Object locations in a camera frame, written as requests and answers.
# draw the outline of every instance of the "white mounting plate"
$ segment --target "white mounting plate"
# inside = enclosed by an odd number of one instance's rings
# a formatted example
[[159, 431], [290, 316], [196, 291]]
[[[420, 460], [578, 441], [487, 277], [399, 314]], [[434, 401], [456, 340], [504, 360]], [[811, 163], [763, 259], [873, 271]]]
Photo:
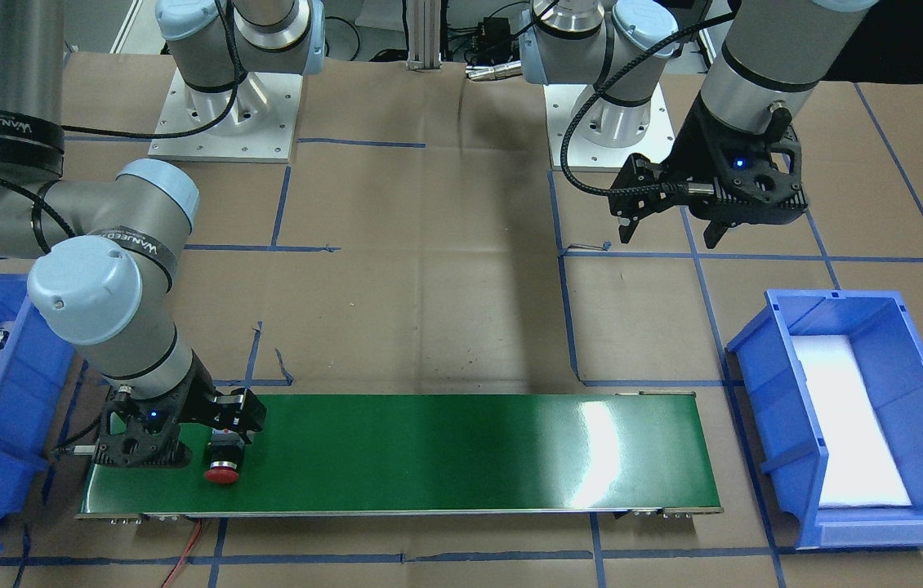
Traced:
[[[545, 86], [545, 112], [548, 122], [548, 146], [552, 152], [552, 170], [560, 167], [560, 146], [563, 133], [570, 124], [574, 103], [585, 86], [581, 83], [552, 83]], [[660, 163], [671, 153], [675, 137], [671, 134], [671, 120], [664, 104], [661, 86], [654, 88], [651, 97], [651, 123], [636, 145], [625, 149], [611, 149], [593, 144], [575, 131], [567, 149], [567, 163], [575, 172], [617, 172], [633, 153], [642, 153], [653, 163]]]
[[[154, 139], [149, 156], [167, 161], [238, 161], [238, 163], [289, 163], [294, 146], [294, 124], [301, 103], [301, 75], [252, 73], [268, 92], [270, 116], [251, 131], [238, 135], [215, 135], [211, 130], [178, 139]], [[163, 102], [155, 133], [196, 129], [186, 108], [185, 82], [175, 71]]]

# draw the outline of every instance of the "green conveyor belt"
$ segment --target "green conveyor belt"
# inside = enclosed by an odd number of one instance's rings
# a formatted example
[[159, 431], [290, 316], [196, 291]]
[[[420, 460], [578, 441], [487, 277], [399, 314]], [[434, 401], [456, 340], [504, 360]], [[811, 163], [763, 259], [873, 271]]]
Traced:
[[690, 394], [268, 394], [230, 487], [93, 466], [81, 516], [289, 516], [720, 509]]

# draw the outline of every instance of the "metal plate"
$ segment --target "metal plate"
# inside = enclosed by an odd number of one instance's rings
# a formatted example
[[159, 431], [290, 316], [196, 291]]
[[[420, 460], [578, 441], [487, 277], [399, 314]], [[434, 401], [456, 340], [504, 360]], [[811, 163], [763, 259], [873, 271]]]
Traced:
[[[215, 135], [205, 131], [180, 139], [156, 139], [149, 145], [149, 156], [167, 161], [242, 161], [242, 163], [289, 163], [294, 146], [294, 126], [301, 103], [301, 75], [290, 73], [252, 73], [271, 97], [274, 112], [248, 133]], [[167, 99], [160, 111], [155, 133], [176, 133], [195, 129], [186, 108], [185, 83], [175, 71]]]
[[[584, 89], [585, 86], [581, 83], [554, 83], [545, 86], [545, 112], [548, 122], [548, 146], [552, 152], [552, 170], [561, 168], [560, 146], [563, 144], [563, 133], [570, 124], [570, 113], [573, 112], [574, 103], [577, 103], [577, 97]], [[671, 134], [671, 120], [668, 119], [668, 108], [664, 104], [664, 94], [658, 85], [654, 89], [654, 96], [651, 97], [651, 123], [640, 142], [630, 148], [610, 149], [593, 144], [576, 132], [570, 138], [567, 163], [571, 170], [576, 172], [617, 172], [633, 153], [642, 153], [653, 163], [660, 163], [671, 153], [674, 139]]]
[[719, 511], [693, 395], [267, 394], [229, 487], [93, 466], [81, 517]]

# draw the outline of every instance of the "red cap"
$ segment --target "red cap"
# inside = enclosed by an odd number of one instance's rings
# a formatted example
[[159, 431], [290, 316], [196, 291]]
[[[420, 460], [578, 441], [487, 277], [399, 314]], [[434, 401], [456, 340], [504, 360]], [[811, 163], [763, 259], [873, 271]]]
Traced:
[[231, 484], [240, 479], [240, 472], [233, 468], [227, 468], [225, 465], [216, 465], [214, 468], [204, 472], [203, 477], [210, 483]]

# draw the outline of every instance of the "blue container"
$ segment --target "blue container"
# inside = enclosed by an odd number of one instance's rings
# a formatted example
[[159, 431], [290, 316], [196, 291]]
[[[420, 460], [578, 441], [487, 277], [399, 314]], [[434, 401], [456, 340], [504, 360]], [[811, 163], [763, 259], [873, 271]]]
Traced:
[[[782, 510], [797, 548], [923, 545], [923, 346], [896, 292], [768, 290], [728, 345], [738, 355]], [[846, 335], [910, 507], [823, 509], [828, 447], [791, 338]]]
[[0, 323], [10, 321], [0, 354], [0, 521], [22, 510], [33, 476], [47, 468], [44, 439], [74, 354], [29, 303], [25, 276], [0, 275]]

